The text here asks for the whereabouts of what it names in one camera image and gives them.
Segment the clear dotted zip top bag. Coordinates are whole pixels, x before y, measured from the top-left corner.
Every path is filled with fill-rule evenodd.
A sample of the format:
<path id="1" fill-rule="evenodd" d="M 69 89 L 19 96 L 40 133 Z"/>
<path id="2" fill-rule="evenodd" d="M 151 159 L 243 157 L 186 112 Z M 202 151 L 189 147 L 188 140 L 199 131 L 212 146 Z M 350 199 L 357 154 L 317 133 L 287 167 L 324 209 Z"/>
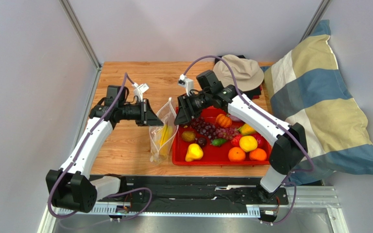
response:
<path id="1" fill-rule="evenodd" d="M 168 158 L 179 128 L 179 126 L 174 124 L 176 111 L 175 102 L 172 100 L 172 97 L 169 97 L 168 101 L 157 112 L 157 116 L 164 125 L 149 127 L 151 145 L 150 162 L 156 164 Z"/>

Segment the yellow banana bunch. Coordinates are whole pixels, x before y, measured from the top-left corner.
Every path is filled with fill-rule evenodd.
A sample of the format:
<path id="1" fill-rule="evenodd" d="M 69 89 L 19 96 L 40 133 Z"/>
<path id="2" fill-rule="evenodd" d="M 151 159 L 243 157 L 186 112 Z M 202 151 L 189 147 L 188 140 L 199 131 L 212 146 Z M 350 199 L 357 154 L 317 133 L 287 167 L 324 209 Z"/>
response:
<path id="1" fill-rule="evenodd" d="M 162 130 L 161 138 L 159 140 L 159 150 L 158 150 L 158 156 L 161 157 L 162 159 L 167 158 L 169 154 L 172 135 L 173 135 L 173 126 L 165 125 Z"/>

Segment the dark purple grape bunch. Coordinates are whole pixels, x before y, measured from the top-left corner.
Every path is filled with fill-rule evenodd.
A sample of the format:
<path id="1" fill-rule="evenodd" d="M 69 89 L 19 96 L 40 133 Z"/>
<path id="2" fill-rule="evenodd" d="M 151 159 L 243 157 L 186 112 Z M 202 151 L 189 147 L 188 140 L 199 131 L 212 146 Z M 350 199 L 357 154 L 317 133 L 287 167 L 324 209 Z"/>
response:
<path id="1" fill-rule="evenodd" d="M 193 119 L 190 122 L 190 126 L 195 129 L 196 132 L 206 136 L 210 140 L 219 138 L 216 125 L 206 121 L 203 117 Z"/>

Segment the small orange pumpkin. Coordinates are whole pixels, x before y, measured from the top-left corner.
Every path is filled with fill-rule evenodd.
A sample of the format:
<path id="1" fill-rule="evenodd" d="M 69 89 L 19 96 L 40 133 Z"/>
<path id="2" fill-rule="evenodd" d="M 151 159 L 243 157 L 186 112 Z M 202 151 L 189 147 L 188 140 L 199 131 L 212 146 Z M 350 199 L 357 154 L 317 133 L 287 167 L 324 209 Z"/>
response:
<path id="1" fill-rule="evenodd" d="M 215 118 L 215 123 L 222 128 L 229 128 L 232 122 L 232 119 L 226 114 L 218 114 Z"/>

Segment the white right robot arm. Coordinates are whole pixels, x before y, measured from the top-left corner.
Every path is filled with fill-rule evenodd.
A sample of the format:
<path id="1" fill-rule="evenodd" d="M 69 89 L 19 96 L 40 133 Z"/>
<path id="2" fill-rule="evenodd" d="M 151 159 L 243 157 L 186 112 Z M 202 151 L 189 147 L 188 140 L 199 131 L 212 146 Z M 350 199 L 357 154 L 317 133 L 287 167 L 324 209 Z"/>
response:
<path id="1" fill-rule="evenodd" d="M 203 109 L 215 107 L 243 120 L 272 146 L 270 168 L 256 186 L 257 196 L 262 200 L 271 199 L 285 179 L 307 156 L 307 142 L 304 127 L 295 123 L 289 125 L 253 103 L 236 85 L 223 86 L 215 73 L 207 70 L 197 77 L 201 90 L 193 94 L 194 81 L 180 75 L 178 85 L 185 88 L 179 96 L 178 113 L 174 123 L 190 123 L 200 116 Z"/>

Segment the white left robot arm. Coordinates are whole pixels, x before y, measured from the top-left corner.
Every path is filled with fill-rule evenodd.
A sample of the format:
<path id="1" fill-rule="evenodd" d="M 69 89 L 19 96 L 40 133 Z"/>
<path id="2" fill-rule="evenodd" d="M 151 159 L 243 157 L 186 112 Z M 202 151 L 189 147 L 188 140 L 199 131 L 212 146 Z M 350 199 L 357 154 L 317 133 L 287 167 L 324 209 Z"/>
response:
<path id="1" fill-rule="evenodd" d="M 134 83 L 135 102 L 127 101 L 129 89 L 110 85 L 106 97 L 102 98 L 89 114 L 85 132 L 77 146 L 58 170 L 46 175 L 49 191 L 48 206 L 75 212 L 89 213 L 98 200 L 122 191 L 126 180 L 120 175 L 109 174 L 90 180 L 92 166 L 98 153 L 122 120 L 133 120 L 137 126 L 163 126 L 153 112 L 149 100 L 143 94 L 149 89 L 145 83 Z"/>

